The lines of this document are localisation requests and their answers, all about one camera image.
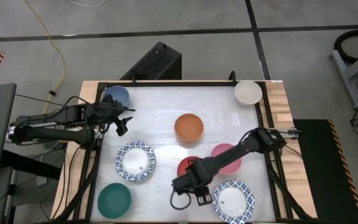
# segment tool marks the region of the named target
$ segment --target bowl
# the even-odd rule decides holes
[[[253,81],[241,81],[235,89],[236,100],[245,106],[258,103],[262,99],[262,89]]]
[[[186,168],[190,166],[189,162],[192,161],[193,159],[199,159],[199,157],[189,156],[189,157],[184,158],[182,161],[180,161],[180,163],[178,165],[178,172],[177,172],[178,177],[186,174]]]
[[[130,205],[131,193],[124,184],[109,184],[99,194],[98,209],[100,214],[106,218],[123,216]]]
[[[221,153],[224,153],[228,149],[230,149],[231,147],[233,147],[233,145],[228,144],[228,143],[218,144],[212,150],[211,156],[217,156],[217,155],[219,155]],[[233,161],[229,165],[223,167],[222,169],[220,169],[219,173],[225,174],[225,175],[231,175],[231,174],[234,174],[235,172],[237,172],[237,170],[240,169],[240,166],[241,166],[241,159],[238,159],[238,160]]]
[[[175,132],[184,141],[198,140],[203,131],[203,121],[195,114],[183,114],[175,121]]]
[[[129,92],[122,86],[113,86],[108,88],[104,92],[104,96],[111,95],[114,100],[120,102],[123,106],[128,107],[129,104]]]

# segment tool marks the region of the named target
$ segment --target metal stand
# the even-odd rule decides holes
[[[354,79],[358,76],[358,60],[353,65],[346,67],[337,50],[333,50],[332,57],[352,98],[354,108],[358,108],[358,91],[354,84]]]
[[[28,172],[31,174],[58,180],[60,178],[60,168],[20,156],[7,150],[2,151],[1,167],[10,166],[15,170]]]

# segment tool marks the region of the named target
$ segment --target black box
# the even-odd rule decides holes
[[[181,80],[181,53],[158,42],[120,80]]]

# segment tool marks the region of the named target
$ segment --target red bowl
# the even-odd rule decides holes
[[[189,162],[191,162],[193,159],[199,159],[199,157],[196,156],[189,156],[184,158],[182,161],[180,161],[179,166],[178,166],[178,177],[180,177],[181,175],[186,174],[186,168],[189,167]]]

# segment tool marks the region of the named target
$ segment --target white bowl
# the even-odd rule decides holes
[[[241,81],[235,89],[236,100],[246,106],[254,105],[262,99],[262,89],[253,81]]]

